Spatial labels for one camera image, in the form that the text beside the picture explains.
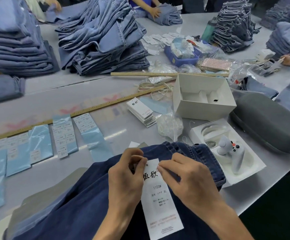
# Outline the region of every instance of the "hand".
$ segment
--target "hand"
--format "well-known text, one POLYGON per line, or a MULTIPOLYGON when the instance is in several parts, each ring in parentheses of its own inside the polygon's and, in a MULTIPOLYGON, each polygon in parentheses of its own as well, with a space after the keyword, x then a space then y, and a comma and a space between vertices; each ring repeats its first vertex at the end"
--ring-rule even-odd
POLYGON ((149 13, 151 14, 153 19, 155 20, 155 18, 159 17, 159 14, 161 13, 161 10, 158 7, 151 7, 149 13))
POLYGON ((211 215, 216 206, 226 205, 209 169, 202 163, 174 153, 171 160, 160 161, 157 169, 174 194, 202 220, 211 215), (166 169, 176 173, 181 181, 177 182, 166 169))
POLYGON ((290 66, 290 56, 289 55, 284 55, 281 58, 284 58, 283 65, 290 66))
POLYGON ((131 220, 140 201, 147 158, 138 148, 127 148, 115 166, 108 171, 108 213, 131 220), (138 163, 135 173, 130 167, 138 163))
POLYGON ((55 6, 56 6, 55 10, 56 10, 57 12, 62 11, 62 6, 60 5, 60 3, 59 3, 57 0, 45 0, 45 2, 46 2, 49 6, 51 6, 52 4, 55 4, 55 6))

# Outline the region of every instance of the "plastic bottle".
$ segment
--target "plastic bottle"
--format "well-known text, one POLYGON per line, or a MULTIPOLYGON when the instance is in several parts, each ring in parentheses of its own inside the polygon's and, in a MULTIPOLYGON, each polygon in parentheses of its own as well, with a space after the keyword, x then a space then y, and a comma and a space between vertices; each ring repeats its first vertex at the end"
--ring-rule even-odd
POLYGON ((202 40, 209 42, 211 35, 213 34, 213 31, 215 29, 216 24, 217 24, 216 17, 213 17, 213 19, 208 21, 207 26, 205 28, 205 31, 204 31, 203 35, 201 36, 202 40))

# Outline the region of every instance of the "white tabletop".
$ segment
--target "white tabletop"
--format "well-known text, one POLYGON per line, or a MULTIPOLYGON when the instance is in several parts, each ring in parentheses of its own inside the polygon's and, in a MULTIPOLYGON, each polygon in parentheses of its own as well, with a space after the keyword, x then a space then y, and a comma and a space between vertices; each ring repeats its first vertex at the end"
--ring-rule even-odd
MULTIPOLYGON (((147 29, 148 35, 180 32, 186 36, 195 36, 202 35, 207 21, 214 15, 216 14, 185 14, 182 15, 183 24, 174 26, 159 26, 151 20, 143 18, 139 19, 139 22, 147 29)), ((53 29, 50 25, 41 27, 43 38, 50 42, 59 59, 57 36, 53 29)), ((255 43, 251 47, 234 53, 230 57, 238 60, 254 58, 260 49, 266 48, 265 42, 270 33, 271 31, 262 28, 260 33, 254 36, 255 43)), ((150 61, 157 59, 168 62, 163 52, 159 56, 148 57, 150 61)), ((70 74, 68 71, 60 71, 49 76, 27 79, 24 97, 0 103, 0 133, 50 119, 56 114, 72 113, 135 93, 137 91, 135 85, 143 79, 143 77, 103 77, 105 78, 92 80, 95 77, 80 77, 70 74)), ((290 82, 290 67, 284 67, 279 73, 267 78, 260 78, 260 80, 267 86, 281 91, 290 82)), ((100 109, 92 112, 91 115, 114 155, 122 153, 131 141, 154 145, 168 140, 159 135, 157 125, 146 128, 141 124, 127 110, 125 103, 100 109)), ((206 121, 189 119, 183 119, 183 122, 185 128, 179 141, 186 136, 189 143, 191 141, 187 134, 190 125, 193 127, 206 123, 206 121)), ((31 169, 6 178, 5 205, 0 207, 0 220, 11 214, 24 198, 55 185, 75 169, 89 167, 93 163, 78 129, 75 125, 74 127, 79 146, 77 153, 61 160, 57 156, 52 157, 33 165, 31 169)), ((241 214, 290 170, 290 155, 271 153, 246 133, 235 129, 267 165, 259 173, 220 191, 226 202, 236 210, 237 214, 241 214)))

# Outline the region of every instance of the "forearm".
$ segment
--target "forearm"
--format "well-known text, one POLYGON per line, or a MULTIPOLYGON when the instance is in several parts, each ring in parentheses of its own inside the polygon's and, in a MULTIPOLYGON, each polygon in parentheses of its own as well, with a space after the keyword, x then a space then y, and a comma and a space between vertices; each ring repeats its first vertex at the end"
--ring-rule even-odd
POLYGON ((226 203, 203 214, 201 219, 217 234, 221 240, 254 240, 236 212, 226 203))
POLYGON ((143 0, 132 0, 132 1, 141 8, 143 8, 145 11, 150 12, 151 7, 148 6, 143 0))
POLYGON ((160 5, 159 0, 152 0, 152 2, 155 4, 156 7, 158 7, 160 5))
POLYGON ((129 217, 109 210, 93 240, 121 239, 130 221, 131 219, 129 217))

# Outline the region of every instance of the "white box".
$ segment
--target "white box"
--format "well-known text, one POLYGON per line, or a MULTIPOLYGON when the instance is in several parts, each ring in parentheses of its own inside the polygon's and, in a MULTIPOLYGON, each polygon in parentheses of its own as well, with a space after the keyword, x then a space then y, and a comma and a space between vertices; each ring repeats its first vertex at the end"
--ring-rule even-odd
POLYGON ((225 119, 216 120, 192 128, 189 132, 189 138, 194 144, 204 143, 209 145, 209 147, 211 147, 211 144, 215 143, 215 146, 210 150, 219 162, 226 176, 227 182, 223 185, 224 188, 236 184, 266 167, 264 162, 257 156, 257 154, 250 148, 250 146, 247 145, 247 143, 239 136, 239 134, 227 123, 225 119), (238 142, 245 148, 243 162, 238 174, 234 174, 232 172, 231 160, 228 157, 220 156, 218 153, 216 153, 216 147, 218 146, 218 142, 222 135, 227 136, 233 142, 238 142))
POLYGON ((235 107, 224 78, 179 74, 173 89, 174 111, 183 118, 214 121, 235 107))

